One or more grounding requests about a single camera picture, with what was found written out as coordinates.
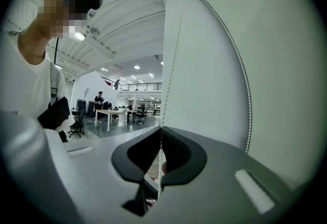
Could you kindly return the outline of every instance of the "man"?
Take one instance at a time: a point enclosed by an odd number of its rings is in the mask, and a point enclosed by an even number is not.
[[[94,109],[95,110],[101,110],[102,109],[102,103],[103,103],[104,99],[102,98],[102,91],[99,91],[99,95],[95,97],[94,99]],[[101,116],[101,112],[98,113],[98,122],[100,121],[100,116]]]
[[[73,22],[85,18],[90,9],[89,1],[44,0],[37,16],[24,31],[1,36],[1,110],[18,111],[23,116],[37,119],[56,101],[67,96],[65,78],[54,69],[45,48],[53,37],[62,37]],[[75,122],[70,111],[68,113],[68,119],[55,129],[62,141],[66,141],[63,130]]]
[[[119,79],[114,83],[115,90],[118,90]]]

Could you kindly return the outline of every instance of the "cord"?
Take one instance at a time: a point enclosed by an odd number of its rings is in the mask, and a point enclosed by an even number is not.
[[[174,66],[175,66],[175,60],[176,60],[176,53],[177,53],[177,46],[178,46],[178,39],[179,39],[179,32],[180,32],[180,25],[182,21],[182,13],[183,13],[183,1],[181,0],[181,7],[180,7],[180,17],[179,17],[179,25],[178,25],[178,32],[177,32],[177,38],[176,38],[176,43],[175,43],[175,50],[174,50],[174,56],[173,56],[173,62],[172,62],[172,67],[170,69],[170,74],[168,78],[168,84],[167,84],[167,89],[166,89],[166,96],[164,98],[163,102],[163,113],[160,117],[160,127],[161,127],[161,140],[160,140],[160,151],[159,151],[159,172],[158,172],[158,199],[160,198],[161,195],[161,165],[162,165],[162,127],[164,126],[165,122],[165,113],[166,113],[166,107],[167,107],[167,102],[168,102],[168,97],[169,97],[169,90],[171,87],[171,81],[174,73]]]
[[[57,59],[57,48],[58,48],[58,42],[59,42],[59,37],[57,38],[57,43],[56,43],[56,49],[55,49],[55,60],[54,60],[54,64],[56,64],[56,59]]]

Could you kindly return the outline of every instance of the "office desk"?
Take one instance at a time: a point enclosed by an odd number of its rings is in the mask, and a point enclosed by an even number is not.
[[[111,116],[125,114],[125,112],[113,111],[113,110],[96,110],[96,126],[98,126],[98,112],[108,114],[108,132],[110,132],[110,124],[111,124],[111,119],[112,119]]]
[[[129,115],[130,115],[132,112],[137,113],[137,110],[126,110],[126,111],[127,111],[127,123],[129,123]]]

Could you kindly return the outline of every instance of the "floor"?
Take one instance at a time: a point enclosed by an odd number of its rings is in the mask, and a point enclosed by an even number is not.
[[[97,139],[97,138],[105,138],[110,136],[115,136],[123,133],[133,132],[140,129],[158,126],[160,125],[159,116],[156,118],[148,118],[144,119],[144,123],[132,123],[133,119],[130,119],[129,123],[126,123],[126,128],[123,128],[123,122],[118,119],[118,121],[113,120],[110,125],[110,132],[107,132],[107,118],[101,118],[102,123],[98,123],[98,126],[95,125],[93,118],[84,118],[84,133],[85,135],[81,135],[79,138],[78,135],[74,134],[71,138],[67,138],[68,141],[78,141],[81,139]]]

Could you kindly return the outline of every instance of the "office chair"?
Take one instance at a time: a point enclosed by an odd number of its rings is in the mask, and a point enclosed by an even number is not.
[[[144,120],[141,120],[141,118],[144,118],[144,110],[145,107],[142,108],[142,111],[137,111],[137,114],[135,114],[135,117],[138,118],[136,123],[144,123]]]
[[[83,116],[85,114],[85,109],[80,110],[80,116],[78,120],[75,120],[75,123],[71,125],[71,130],[68,133],[71,133],[73,135],[74,133],[78,134],[78,136],[81,138],[81,134],[84,135],[84,132],[82,132],[82,128],[84,127],[83,125]]]
[[[153,110],[153,113],[151,115],[151,118],[155,118],[156,113],[157,113],[157,110]]]

